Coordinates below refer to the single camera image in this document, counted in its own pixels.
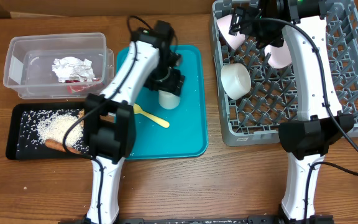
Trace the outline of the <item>white paper cup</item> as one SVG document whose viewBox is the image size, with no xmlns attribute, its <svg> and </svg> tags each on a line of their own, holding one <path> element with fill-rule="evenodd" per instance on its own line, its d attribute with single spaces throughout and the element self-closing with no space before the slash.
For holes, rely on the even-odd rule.
<svg viewBox="0 0 358 224">
<path fill-rule="evenodd" d="M 181 98 L 173 93 L 162 90 L 158 91 L 158 103 L 166 110 L 175 109 L 180 104 L 180 100 Z"/>
</svg>

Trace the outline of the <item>white round plate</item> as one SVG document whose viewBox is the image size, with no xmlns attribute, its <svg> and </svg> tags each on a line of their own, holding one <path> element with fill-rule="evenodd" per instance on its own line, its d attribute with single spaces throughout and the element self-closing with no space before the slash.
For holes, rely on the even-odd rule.
<svg viewBox="0 0 358 224">
<path fill-rule="evenodd" d="M 283 42 L 282 47 L 274 47 L 272 45 L 266 46 L 264 53 L 265 55 L 270 54 L 268 64 L 273 68 L 285 68 L 292 63 L 290 51 L 285 41 Z"/>
</svg>

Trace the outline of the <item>yellow plastic spoon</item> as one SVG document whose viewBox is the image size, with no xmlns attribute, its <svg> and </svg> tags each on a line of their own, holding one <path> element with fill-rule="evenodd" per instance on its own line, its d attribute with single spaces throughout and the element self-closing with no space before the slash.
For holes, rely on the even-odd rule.
<svg viewBox="0 0 358 224">
<path fill-rule="evenodd" d="M 158 125 L 160 125 L 163 128 L 170 127 L 170 123 L 168 121 L 144 111 L 138 104 L 134 104 L 133 109 L 134 109 L 135 114 L 141 114 L 141 115 L 145 116 L 146 118 L 152 120 L 153 122 L 157 123 Z"/>
</svg>

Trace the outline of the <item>white small bowl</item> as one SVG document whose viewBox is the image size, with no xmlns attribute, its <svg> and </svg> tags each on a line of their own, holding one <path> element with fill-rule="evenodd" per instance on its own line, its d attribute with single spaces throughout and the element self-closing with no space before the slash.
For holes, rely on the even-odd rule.
<svg viewBox="0 0 358 224">
<path fill-rule="evenodd" d="M 249 72 L 241 63 L 224 65 L 221 69 L 221 83 L 228 97 L 233 100 L 242 98 L 251 89 Z"/>
</svg>

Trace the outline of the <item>red foil wrapper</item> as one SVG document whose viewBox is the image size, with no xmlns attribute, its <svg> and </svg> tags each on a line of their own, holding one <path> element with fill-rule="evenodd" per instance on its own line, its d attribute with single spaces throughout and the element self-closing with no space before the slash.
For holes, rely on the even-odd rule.
<svg viewBox="0 0 358 224">
<path fill-rule="evenodd" d="M 91 90 L 96 90 L 101 86 L 99 78 L 93 78 L 94 84 L 68 85 L 67 90 L 70 94 L 87 93 Z"/>
</svg>

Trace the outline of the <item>brown food piece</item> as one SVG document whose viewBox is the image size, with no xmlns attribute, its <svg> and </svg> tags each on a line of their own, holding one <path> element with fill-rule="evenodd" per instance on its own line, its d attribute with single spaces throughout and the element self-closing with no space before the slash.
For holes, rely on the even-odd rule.
<svg viewBox="0 0 358 224">
<path fill-rule="evenodd" d="M 84 109 L 80 110 L 78 113 L 78 119 L 80 119 L 80 126 L 82 128 L 84 128 L 84 120 L 83 120 L 84 115 L 85 115 L 85 110 Z"/>
</svg>

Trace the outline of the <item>foil sheet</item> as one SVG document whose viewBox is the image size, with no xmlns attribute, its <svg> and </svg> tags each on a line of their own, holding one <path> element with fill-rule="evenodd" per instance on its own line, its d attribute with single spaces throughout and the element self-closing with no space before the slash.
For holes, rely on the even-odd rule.
<svg viewBox="0 0 358 224">
<path fill-rule="evenodd" d="M 56 58 L 53 61 L 52 71 L 58 77 L 58 81 L 91 82 L 95 79 L 92 68 L 92 61 L 88 59 L 80 60 L 76 57 Z"/>
</svg>

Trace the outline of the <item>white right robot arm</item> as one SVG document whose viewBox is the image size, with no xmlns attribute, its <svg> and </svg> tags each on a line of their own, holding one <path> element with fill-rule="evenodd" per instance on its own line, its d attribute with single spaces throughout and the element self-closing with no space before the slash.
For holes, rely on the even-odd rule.
<svg viewBox="0 0 358 224">
<path fill-rule="evenodd" d="M 327 7 L 324 0 L 260 1 L 256 7 L 237 7 L 227 38 L 255 38 L 258 48 L 288 47 L 298 93 L 297 119 L 281 123 L 280 144 L 288 154 L 285 195 L 275 223 L 332 223 L 317 215 L 314 193 L 329 147 L 347 138 L 352 114 L 343 112 L 329 67 L 326 45 Z"/>
</svg>

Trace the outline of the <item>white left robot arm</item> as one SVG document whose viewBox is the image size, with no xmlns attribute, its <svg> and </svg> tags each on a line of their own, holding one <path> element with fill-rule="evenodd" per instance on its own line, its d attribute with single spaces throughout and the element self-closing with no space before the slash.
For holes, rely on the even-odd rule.
<svg viewBox="0 0 358 224">
<path fill-rule="evenodd" d="M 89 147 L 81 158 L 93 166 L 91 205 L 81 223 L 118 223 L 121 171 L 135 143 L 135 101 L 143 87 L 179 97 L 185 76 L 176 68 L 181 55 L 170 48 L 176 34 L 170 23 L 157 21 L 130 31 L 129 51 L 113 81 L 100 93 L 85 99 L 83 124 Z"/>
</svg>

